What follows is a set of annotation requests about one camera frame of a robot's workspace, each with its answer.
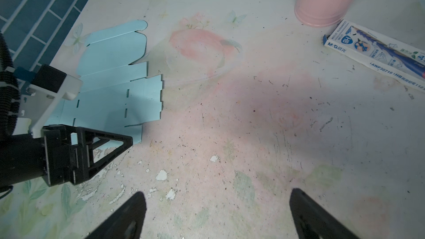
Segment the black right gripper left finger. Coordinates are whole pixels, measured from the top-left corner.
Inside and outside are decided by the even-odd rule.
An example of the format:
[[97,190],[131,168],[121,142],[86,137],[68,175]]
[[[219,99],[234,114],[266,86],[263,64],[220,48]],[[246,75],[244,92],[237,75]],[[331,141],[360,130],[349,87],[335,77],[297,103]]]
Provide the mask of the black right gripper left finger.
[[133,194],[99,225],[87,239],[139,239],[147,211],[143,192]]

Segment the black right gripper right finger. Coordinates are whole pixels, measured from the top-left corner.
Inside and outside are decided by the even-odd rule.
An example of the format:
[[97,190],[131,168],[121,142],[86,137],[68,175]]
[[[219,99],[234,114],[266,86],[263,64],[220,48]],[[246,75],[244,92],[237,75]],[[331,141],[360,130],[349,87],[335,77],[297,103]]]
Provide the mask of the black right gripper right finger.
[[357,238],[300,188],[291,192],[290,209],[300,239]]

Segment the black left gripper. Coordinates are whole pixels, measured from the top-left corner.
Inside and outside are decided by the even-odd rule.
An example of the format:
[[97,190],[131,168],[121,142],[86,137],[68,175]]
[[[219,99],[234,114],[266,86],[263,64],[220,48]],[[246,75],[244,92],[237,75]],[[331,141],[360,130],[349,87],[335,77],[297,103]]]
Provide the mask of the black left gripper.
[[1,187],[42,177],[49,187],[92,179],[133,146],[131,136],[66,125],[1,142]]

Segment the light blue paper box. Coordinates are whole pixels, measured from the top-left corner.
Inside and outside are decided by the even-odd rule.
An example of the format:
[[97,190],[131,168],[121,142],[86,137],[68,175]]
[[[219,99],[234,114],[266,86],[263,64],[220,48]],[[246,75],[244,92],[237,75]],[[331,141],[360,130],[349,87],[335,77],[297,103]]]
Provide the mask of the light blue paper box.
[[91,33],[76,73],[83,82],[77,97],[62,100],[47,125],[70,125],[142,140],[142,125],[160,119],[161,75],[137,63],[146,52],[146,21],[135,20]]

